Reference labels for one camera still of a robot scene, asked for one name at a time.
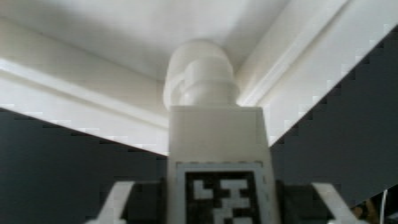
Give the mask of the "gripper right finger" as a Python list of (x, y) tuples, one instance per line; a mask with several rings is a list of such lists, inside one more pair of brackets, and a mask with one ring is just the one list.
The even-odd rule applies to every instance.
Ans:
[(313, 183), (313, 187), (333, 214), (328, 224), (368, 224), (352, 213), (335, 185), (329, 183)]

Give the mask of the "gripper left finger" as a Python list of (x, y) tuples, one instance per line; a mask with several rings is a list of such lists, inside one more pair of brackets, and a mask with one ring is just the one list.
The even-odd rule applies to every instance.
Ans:
[(127, 224), (121, 216), (134, 186), (134, 181), (120, 181), (114, 183), (98, 217), (86, 224)]

